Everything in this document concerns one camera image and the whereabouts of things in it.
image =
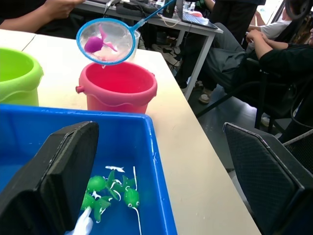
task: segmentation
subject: green bucket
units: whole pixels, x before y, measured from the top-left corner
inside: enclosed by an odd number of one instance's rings
[[[0,103],[38,106],[37,87],[43,74],[30,55],[0,47]]]

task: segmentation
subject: table leg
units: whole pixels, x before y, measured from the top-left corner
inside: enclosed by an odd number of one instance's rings
[[[182,42],[182,40],[184,38],[184,35],[185,35],[185,31],[184,30],[179,31],[179,35],[178,35],[177,42],[176,42],[176,46],[177,47],[181,44],[181,42]]]
[[[202,46],[202,49],[201,49],[201,52],[200,52],[200,55],[197,59],[197,62],[196,62],[196,65],[195,65],[195,68],[194,70],[192,71],[192,74],[191,74],[191,78],[189,80],[189,83],[188,83],[188,86],[187,86],[187,92],[185,94],[185,98],[188,100],[189,99],[189,96],[192,92],[192,89],[193,87],[195,86],[195,83],[197,81],[197,78],[198,78],[198,75],[200,73],[200,70],[202,68],[202,65],[204,63],[204,60],[206,58],[206,55],[207,53],[209,52],[209,49],[211,47],[211,44],[213,42],[213,39],[214,39],[214,36],[215,36],[215,33],[211,33],[209,36],[206,37],[205,41],[204,41],[204,44]]]

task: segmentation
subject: purple toy fish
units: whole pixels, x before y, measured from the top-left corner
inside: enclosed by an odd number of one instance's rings
[[[107,46],[117,52],[112,43],[104,42],[105,38],[107,37],[107,34],[103,31],[101,26],[99,26],[99,30],[101,33],[101,38],[95,36],[90,37],[84,46],[84,50],[89,53],[95,53],[96,51],[100,51],[103,46]]]

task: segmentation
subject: white shirt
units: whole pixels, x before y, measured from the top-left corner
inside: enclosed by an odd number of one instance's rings
[[[275,40],[282,31],[291,23],[291,21],[277,21],[268,25],[260,26],[260,30],[268,39]],[[246,51],[251,52],[254,50],[254,43],[249,43]]]

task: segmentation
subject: pink bucket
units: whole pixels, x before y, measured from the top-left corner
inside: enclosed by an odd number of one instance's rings
[[[76,92],[87,95],[88,110],[146,113],[157,94],[155,76],[129,62],[106,66],[91,63],[79,78]]]

